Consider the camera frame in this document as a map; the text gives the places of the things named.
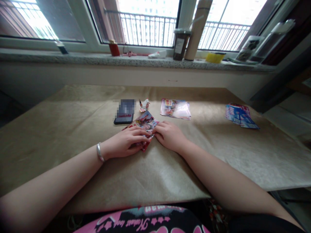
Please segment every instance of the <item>silver bracelet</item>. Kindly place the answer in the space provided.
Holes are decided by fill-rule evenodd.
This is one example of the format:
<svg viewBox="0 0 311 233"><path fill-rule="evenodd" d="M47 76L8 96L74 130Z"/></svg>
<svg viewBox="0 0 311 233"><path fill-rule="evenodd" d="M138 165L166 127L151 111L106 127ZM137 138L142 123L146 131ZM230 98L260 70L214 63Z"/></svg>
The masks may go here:
<svg viewBox="0 0 311 233"><path fill-rule="evenodd" d="M105 162L105 159L104 159L104 157L101 155L101 152L100 152L100 144L101 144L101 142L97 143L97 155L98 155L99 159L100 159L102 162Z"/></svg>

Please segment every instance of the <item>cardboard tube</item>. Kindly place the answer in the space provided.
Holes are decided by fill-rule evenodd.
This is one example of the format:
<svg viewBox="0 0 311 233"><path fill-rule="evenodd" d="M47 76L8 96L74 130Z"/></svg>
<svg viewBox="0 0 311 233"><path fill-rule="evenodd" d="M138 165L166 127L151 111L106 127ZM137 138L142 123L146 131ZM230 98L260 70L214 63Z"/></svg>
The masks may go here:
<svg viewBox="0 0 311 233"><path fill-rule="evenodd" d="M213 0L200 0L198 2L197 12L195 13L194 21L202 16L203 17L198 21L195 21L192 25L192 35L189 39L185 60L194 60L212 3Z"/></svg>

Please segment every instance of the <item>desk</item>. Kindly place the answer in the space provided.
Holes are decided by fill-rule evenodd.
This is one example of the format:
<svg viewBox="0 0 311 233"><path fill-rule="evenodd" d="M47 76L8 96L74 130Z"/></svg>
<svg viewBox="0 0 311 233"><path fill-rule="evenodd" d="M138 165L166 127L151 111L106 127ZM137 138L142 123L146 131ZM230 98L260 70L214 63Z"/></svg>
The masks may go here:
<svg viewBox="0 0 311 233"><path fill-rule="evenodd" d="M188 139L265 190L311 186L311 153L251 109L261 128L225 119L225 105L244 104L224 88L69 85L0 129L0 194L118 133L116 99L149 98L159 121L177 124ZM190 121L160 116L161 98L190 102ZM134 118L139 116L137 102ZM64 214L184 202L209 197L185 161L152 140L145 153L107 161L64 207Z"/></svg>

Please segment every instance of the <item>window sill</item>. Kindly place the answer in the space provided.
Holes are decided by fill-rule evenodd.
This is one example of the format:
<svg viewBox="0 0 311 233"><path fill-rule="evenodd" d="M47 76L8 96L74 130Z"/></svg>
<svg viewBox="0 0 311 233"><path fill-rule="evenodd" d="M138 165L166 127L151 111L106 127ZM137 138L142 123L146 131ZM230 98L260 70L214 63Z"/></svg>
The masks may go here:
<svg viewBox="0 0 311 233"><path fill-rule="evenodd" d="M62 55L58 51L16 50L0 49L2 62L32 62L32 63L58 63L58 64L85 64L106 66L134 66L134 67L161 67L196 70L224 70L224 71L256 71L272 72L274 66L257 65L244 66L238 64L214 64L203 59L195 61L174 61L173 58L149 59L147 56L112 57L111 54L71 52Z"/></svg>

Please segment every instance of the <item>magazine page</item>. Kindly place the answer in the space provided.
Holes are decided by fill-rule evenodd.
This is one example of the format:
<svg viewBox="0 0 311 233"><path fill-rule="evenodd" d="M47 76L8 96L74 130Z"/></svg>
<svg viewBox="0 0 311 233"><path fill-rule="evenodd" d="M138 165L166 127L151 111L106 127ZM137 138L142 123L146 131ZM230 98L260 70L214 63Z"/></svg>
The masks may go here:
<svg viewBox="0 0 311 233"><path fill-rule="evenodd" d="M191 116L189 106L190 104L185 100L162 99L160 114L188 119Z"/></svg>
<svg viewBox="0 0 311 233"><path fill-rule="evenodd" d="M136 118L130 125L125 127L123 130L126 128L131 128L134 126L139 126L140 128L152 132L152 130L155 128L155 126L159 123L159 121L155 120L154 117L151 115L151 113L147 110L145 111L141 116ZM142 145L142 151L145 151L150 144L151 139L153 138L154 134L151 134L150 136L146 136L149 138L149 143L147 142L140 142L136 143L136 145Z"/></svg>

